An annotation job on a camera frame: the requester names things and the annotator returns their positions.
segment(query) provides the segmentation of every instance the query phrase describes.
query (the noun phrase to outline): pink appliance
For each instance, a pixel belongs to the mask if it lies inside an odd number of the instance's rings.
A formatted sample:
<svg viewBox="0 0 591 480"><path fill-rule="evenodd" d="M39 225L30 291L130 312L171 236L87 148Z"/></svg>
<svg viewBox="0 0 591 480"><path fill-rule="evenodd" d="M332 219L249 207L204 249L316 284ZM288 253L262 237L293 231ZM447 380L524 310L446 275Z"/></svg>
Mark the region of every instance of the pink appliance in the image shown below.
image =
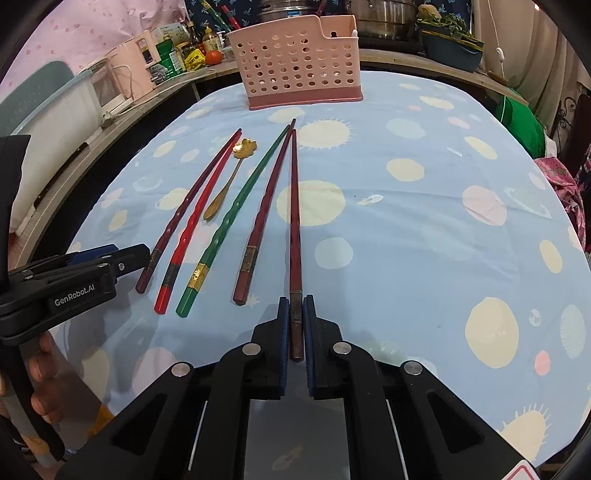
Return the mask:
<svg viewBox="0 0 591 480"><path fill-rule="evenodd" d="M150 67L160 62L160 55L148 30L115 47L106 57L125 98L135 101L154 89Z"/></svg>

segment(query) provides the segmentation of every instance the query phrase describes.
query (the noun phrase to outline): utensil holder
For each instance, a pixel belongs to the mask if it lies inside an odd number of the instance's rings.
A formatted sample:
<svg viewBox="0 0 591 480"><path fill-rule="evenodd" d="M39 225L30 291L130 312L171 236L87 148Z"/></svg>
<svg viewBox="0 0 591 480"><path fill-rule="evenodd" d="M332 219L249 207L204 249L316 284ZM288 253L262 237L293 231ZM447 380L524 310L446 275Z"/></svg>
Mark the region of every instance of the utensil holder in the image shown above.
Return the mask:
<svg viewBox="0 0 591 480"><path fill-rule="evenodd" d="M353 15L283 18L228 38L250 110L363 100Z"/></svg>

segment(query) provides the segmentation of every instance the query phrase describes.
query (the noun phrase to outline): table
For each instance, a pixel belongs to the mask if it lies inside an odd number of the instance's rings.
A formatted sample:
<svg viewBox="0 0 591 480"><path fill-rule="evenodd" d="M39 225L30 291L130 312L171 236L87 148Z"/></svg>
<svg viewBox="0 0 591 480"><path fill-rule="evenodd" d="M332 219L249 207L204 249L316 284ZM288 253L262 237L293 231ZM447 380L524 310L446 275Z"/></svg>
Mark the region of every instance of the table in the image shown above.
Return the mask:
<svg viewBox="0 0 591 480"><path fill-rule="evenodd" d="M116 413L175 361L217 361L274 318L287 293L286 167L246 306L231 297L271 166L189 317L174 308L230 201L296 117L304 294L314 294L318 315L377 360L421 361L539 465L591 410L591 272L574 229L527 153L467 93L386 72L362 72L362 85L362 102L257 112L237 85L176 119L109 186L73 250L153 246L238 127L259 150L213 223L198 225L166 315L153 305L186 219L145 295L134 290L138 275L121 278L116 299L54 329L56 342ZM212 197L231 171L232 164ZM304 365L290 365L281 402L253 403L246 478L347 478L346 451L342 404L308 398Z"/></svg>
<svg viewBox="0 0 591 480"><path fill-rule="evenodd" d="M418 73L425 76L437 76L454 79L468 85L482 87L491 95L507 95L519 102L527 104L523 98L513 90L495 82L480 73L468 73L447 67L424 57L381 50L360 49L361 62L367 65L387 67L393 71ZM125 113L109 128L105 129L87 148L85 148L57 178L38 205L33 217L17 239L9 252L9 265L14 268L24 265L31 259L43 233L53 219L55 212L63 204L70 192L75 188L79 179L97 162L115 141L124 136L149 112L160 106L168 98L177 93L191 79L196 83L215 80L218 77L238 72L235 61L224 62L212 67L213 71L206 75L203 72L191 72L175 77L157 87L153 92L139 100L145 102L142 106Z"/></svg>

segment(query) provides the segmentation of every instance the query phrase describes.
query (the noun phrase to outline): human hand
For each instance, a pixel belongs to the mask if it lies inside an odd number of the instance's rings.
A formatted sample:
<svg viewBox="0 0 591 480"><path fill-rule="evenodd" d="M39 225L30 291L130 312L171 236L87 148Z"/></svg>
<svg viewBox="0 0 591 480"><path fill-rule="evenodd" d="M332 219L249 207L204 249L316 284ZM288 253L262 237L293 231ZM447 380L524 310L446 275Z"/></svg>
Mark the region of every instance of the human hand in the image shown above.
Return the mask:
<svg viewBox="0 0 591 480"><path fill-rule="evenodd" d="M58 370L57 360L53 355L56 344L49 332L39 337L39 347L40 350L28 361L31 377L39 382L31 397L31 406L47 423L53 425L63 420L64 407L59 384L54 378ZM6 379L0 372L0 398L6 393L6 387ZM8 417L1 400L0 414Z"/></svg>

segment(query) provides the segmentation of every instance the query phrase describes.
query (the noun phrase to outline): metal screw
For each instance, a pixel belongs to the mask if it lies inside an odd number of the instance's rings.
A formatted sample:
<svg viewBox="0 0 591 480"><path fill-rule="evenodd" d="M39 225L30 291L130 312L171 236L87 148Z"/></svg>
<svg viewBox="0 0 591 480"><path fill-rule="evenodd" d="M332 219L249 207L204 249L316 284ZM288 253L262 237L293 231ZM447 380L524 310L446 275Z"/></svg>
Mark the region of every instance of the metal screw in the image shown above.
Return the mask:
<svg viewBox="0 0 591 480"><path fill-rule="evenodd" d="M418 375L423 371L423 366L419 362L411 360L404 364L404 371L409 375Z"/></svg>
<svg viewBox="0 0 591 480"><path fill-rule="evenodd" d="M333 345L333 350L339 355L347 355L347 353L351 353L352 347L347 342L336 342Z"/></svg>
<svg viewBox="0 0 591 480"><path fill-rule="evenodd" d="M189 364L176 364L173 366L172 372L175 377L184 377L191 371Z"/></svg>
<svg viewBox="0 0 591 480"><path fill-rule="evenodd" d="M258 343L247 343L242 347L242 353L244 355L252 356L258 355L261 351L261 346Z"/></svg>

